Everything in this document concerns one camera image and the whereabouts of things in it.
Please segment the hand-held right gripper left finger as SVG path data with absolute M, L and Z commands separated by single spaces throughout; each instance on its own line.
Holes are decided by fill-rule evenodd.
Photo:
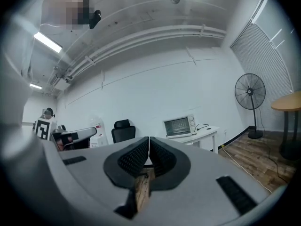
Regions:
M 135 179 L 149 157 L 149 138 L 59 152 L 64 196 L 72 206 L 74 226 L 148 226 L 135 202 Z

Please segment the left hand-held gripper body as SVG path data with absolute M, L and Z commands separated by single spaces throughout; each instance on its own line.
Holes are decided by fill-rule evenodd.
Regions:
M 33 130 L 33 132 L 39 138 L 53 142 L 56 145 L 57 149 L 61 150 L 61 148 L 57 144 L 60 138 L 58 140 L 54 140 L 53 138 L 53 133 L 57 131 L 67 131 L 67 130 L 65 130 L 62 125 L 56 128 L 56 124 L 54 122 L 42 118 L 39 118 L 35 122 L 34 130 Z M 63 150 L 87 149 L 89 148 L 89 141 L 90 138 L 84 140 L 73 140 L 73 142 L 65 145 Z

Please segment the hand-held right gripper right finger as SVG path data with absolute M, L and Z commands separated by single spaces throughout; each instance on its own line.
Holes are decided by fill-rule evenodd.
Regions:
M 259 225 L 285 191 L 270 194 L 220 155 L 172 140 L 151 137 L 150 159 L 152 226 Z

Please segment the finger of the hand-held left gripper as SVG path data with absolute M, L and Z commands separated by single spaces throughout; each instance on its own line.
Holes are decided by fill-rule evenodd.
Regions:
M 71 137 L 72 140 L 84 140 L 94 136 L 97 133 L 95 127 L 90 127 L 86 129 L 79 129 L 75 131 L 57 131 L 53 133 L 54 140 L 58 140 L 59 138 L 66 136 Z

